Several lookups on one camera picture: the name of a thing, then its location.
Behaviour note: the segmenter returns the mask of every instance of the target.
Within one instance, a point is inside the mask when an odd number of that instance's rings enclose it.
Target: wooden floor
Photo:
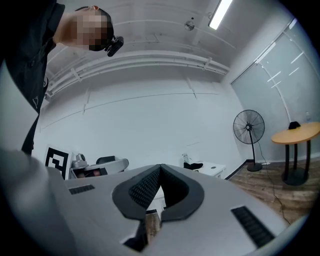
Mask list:
[[[299,161],[298,167],[304,168],[305,161]],[[300,217],[308,214],[318,196],[320,190],[320,158],[311,159],[309,178],[306,183],[300,186],[290,186],[282,181],[281,175],[285,169],[284,163],[271,163],[268,166],[269,177],[266,166],[257,172],[247,170],[244,165],[229,181],[242,190],[248,192],[266,205],[274,209],[281,217],[281,204],[274,197],[280,199],[283,205],[284,217],[292,224]],[[147,237],[150,242],[160,230],[160,219],[157,213],[146,215]]]

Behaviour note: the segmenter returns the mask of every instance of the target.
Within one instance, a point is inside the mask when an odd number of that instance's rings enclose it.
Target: round yellow table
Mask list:
[[[282,180],[293,186],[298,186],[308,179],[310,165],[311,139],[320,134],[320,122],[303,123],[296,129],[283,130],[272,136],[272,141],[285,145],[285,169]],[[298,143],[306,142],[305,169],[297,168]],[[289,145],[294,144],[294,162],[292,171],[289,174]]]

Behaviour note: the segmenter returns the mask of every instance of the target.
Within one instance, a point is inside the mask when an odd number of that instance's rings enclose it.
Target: black jacket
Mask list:
[[[29,6],[14,8],[13,17],[18,28],[6,31],[4,59],[13,81],[31,106],[40,113],[48,81],[45,79],[47,55],[56,46],[53,36],[65,6],[56,0],[44,0]],[[38,118],[31,127],[22,151],[31,154]]]

